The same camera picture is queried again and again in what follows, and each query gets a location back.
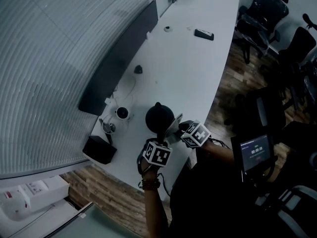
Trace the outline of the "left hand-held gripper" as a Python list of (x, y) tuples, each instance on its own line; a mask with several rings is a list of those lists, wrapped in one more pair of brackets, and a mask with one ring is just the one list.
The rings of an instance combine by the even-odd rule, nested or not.
[(165, 167), (168, 163), (172, 149), (164, 144), (159, 144), (155, 139), (150, 139), (146, 143), (142, 156), (149, 164)]

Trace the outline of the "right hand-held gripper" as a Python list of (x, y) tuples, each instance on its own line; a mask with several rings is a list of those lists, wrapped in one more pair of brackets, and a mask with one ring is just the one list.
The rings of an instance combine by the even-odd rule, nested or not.
[(174, 135), (184, 142), (187, 147), (194, 149), (201, 147), (210, 138), (211, 132), (202, 122), (188, 120), (179, 124)]

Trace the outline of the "person's left hand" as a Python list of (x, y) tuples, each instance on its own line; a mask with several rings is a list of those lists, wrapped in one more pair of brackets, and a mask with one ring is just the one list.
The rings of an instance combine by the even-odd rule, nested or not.
[(137, 168), (139, 174), (142, 176), (142, 179), (156, 180), (160, 166), (148, 163), (143, 155), (140, 154), (137, 159)]

